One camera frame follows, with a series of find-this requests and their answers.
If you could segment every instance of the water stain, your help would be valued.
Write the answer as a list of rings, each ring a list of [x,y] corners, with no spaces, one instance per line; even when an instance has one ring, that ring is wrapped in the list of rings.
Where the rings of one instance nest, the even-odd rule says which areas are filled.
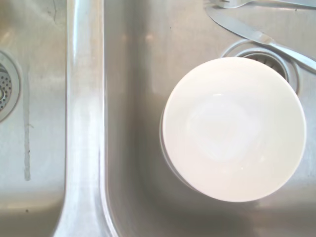
[[[30,85],[29,74],[23,81],[23,121],[24,121],[24,179],[31,180],[30,166]]]

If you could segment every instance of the bowl rim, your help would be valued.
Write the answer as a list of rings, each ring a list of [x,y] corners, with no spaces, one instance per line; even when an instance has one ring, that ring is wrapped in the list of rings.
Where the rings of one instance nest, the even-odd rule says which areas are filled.
[[[302,141],[302,150],[301,150],[301,153],[300,153],[300,156],[299,158],[297,159],[296,161],[296,164],[295,166],[293,166],[291,169],[291,172],[289,173],[288,177],[287,176],[284,176],[284,180],[283,182],[281,182],[281,184],[279,184],[278,186],[275,186],[273,189],[267,189],[267,191],[265,192],[264,195],[261,195],[261,196],[258,196],[258,197],[255,197],[255,198],[238,198],[238,199],[234,199],[234,198],[219,198],[219,197],[214,197],[214,196],[211,196],[210,194],[207,194],[206,192],[204,192],[203,190],[200,190],[199,188],[195,187],[194,185],[192,185],[190,183],[189,180],[187,180],[179,170],[177,170],[176,166],[174,165],[172,159],[170,158],[170,155],[168,154],[168,148],[165,144],[165,136],[166,136],[166,131],[165,131],[165,127],[166,127],[166,114],[168,113],[168,109],[170,107],[170,103],[171,103],[171,100],[173,99],[177,89],[179,88],[180,85],[182,85],[183,83],[186,83],[187,81],[191,80],[191,74],[195,73],[195,70],[197,70],[198,68],[200,67],[204,67],[205,65],[207,64],[210,64],[210,63],[214,63],[214,61],[227,61],[229,63],[231,63],[231,61],[244,61],[245,63],[252,63],[252,64],[256,64],[258,67],[261,67],[263,69],[265,69],[266,71],[270,71],[270,73],[273,73],[276,78],[278,78],[279,80],[282,81],[282,83],[285,85],[285,87],[287,88],[287,90],[289,91],[289,93],[291,93],[291,96],[294,98],[295,102],[296,102],[296,105],[298,106],[299,108],[299,112],[300,112],[300,116],[302,118],[302,125],[303,125],[303,141]],[[298,95],[296,94],[296,92],[293,90],[293,88],[290,86],[290,84],[279,74],[277,73],[275,70],[273,70],[272,68],[268,67],[267,65],[264,65],[260,62],[257,62],[255,60],[252,60],[252,59],[248,59],[248,58],[240,58],[240,57],[225,57],[225,58],[217,58],[217,59],[214,59],[214,60],[210,60],[210,61],[207,61],[205,63],[202,63],[196,67],[194,67],[193,69],[191,69],[187,74],[185,74],[180,80],[179,82],[176,84],[176,86],[173,88],[166,104],[165,104],[165,107],[163,109],[163,112],[162,112],[162,115],[161,115],[161,118],[160,118],[160,128],[159,128],[159,132],[161,133],[159,136],[160,136],[160,145],[161,145],[161,148],[163,149],[163,155],[164,155],[164,158],[165,160],[167,161],[167,164],[169,166],[169,168],[174,172],[174,174],[177,176],[178,179],[180,179],[184,184],[186,184],[187,186],[189,186],[190,188],[192,188],[193,190],[196,190],[208,197],[211,197],[211,198],[215,198],[217,200],[222,200],[222,201],[229,201],[229,202],[247,202],[247,201],[254,201],[254,200],[258,200],[258,199],[261,199],[261,198],[264,198],[264,197],[267,197],[269,195],[271,195],[272,193],[276,192],[277,190],[279,190],[285,183],[287,183],[289,181],[289,179],[293,176],[293,174],[295,173],[295,171],[297,170],[297,168],[299,167],[300,163],[301,163],[301,160],[303,158],[303,155],[304,155],[304,151],[305,151],[305,148],[306,148],[306,139],[307,139],[307,125],[306,125],[306,118],[305,118],[305,113],[304,113],[304,110],[303,110],[303,106],[298,98]]]

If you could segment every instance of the butter knife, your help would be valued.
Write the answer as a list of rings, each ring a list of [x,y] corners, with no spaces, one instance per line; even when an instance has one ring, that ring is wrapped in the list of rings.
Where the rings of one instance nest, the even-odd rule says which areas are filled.
[[[314,59],[275,42],[273,38],[266,35],[265,33],[258,31],[235,18],[232,18],[221,13],[218,9],[215,9],[213,7],[207,7],[206,13],[213,21],[215,21],[221,27],[246,39],[274,48],[296,60],[305,69],[316,74],[316,61]]]

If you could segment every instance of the silverware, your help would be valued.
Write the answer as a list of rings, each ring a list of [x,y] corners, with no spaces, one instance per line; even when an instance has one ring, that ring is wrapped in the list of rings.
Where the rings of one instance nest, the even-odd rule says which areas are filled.
[[[221,27],[235,33],[236,35],[244,37],[246,39],[274,48],[282,52],[283,54],[293,58],[307,70],[313,73],[316,73],[316,61],[314,59],[309,58],[301,53],[298,53],[294,51],[293,49],[290,49],[286,46],[278,44],[270,36],[250,27],[249,25],[235,18],[232,18],[230,16],[227,16],[219,12],[218,9],[207,7],[206,13],[213,21],[215,21]]]
[[[222,8],[237,8],[254,1],[268,2],[267,0],[210,0],[211,3]],[[316,0],[272,0],[271,2],[283,2],[299,6],[316,7]]]

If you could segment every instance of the stainless steel surface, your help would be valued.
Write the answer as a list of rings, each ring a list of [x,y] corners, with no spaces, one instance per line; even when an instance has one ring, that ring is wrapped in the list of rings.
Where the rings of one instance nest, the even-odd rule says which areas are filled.
[[[65,188],[65,40],[64,0],[0,1],[0,64],[13,90],[0,111],[2,120],[12,110],[0,121],[0,237],[49,236],[58,222]]]
[[[316,56],[313,10],[252,4],[223,10]],[[169,169],[160,149],[159,122],[177,82],[241,38],[211,21],[202,1],[108,0],[104,16],[108,119],[103,193],[118,236],[314,236],[316,76],[299,70],[308,137],[291,180],[258,201],[217,201],[191,190]]]
[[[244,6],[251,2],[268,2],[268,0],[210,0],[210,2],[217,4],[223,8],[237,8]],[[294,4],[298,6],[316,7],[315,0],[271,0],[270,2],[283,2],[288,4]]]
[[[104,1],[68,0],[67,25],[66,193],[54,237],[115,236],[104,192]]]
[[[315,60],[307,56],[304,56],[303,54],[298,53],[293,49],[290,49],[289,47],[283,46],[275,42],[273,38],[266,35],[265,33],[257,31],[249,25],[221,13],[218,9],[207,7],[206,12],[213,21],[215,21],[217,24],[224,27],[225,29],[249,40],[253,40],[257,43],[268,45],[273,49],[276,49],[281,53],[286,54],[287,56],[295,59],[307,70],[316,73]]]

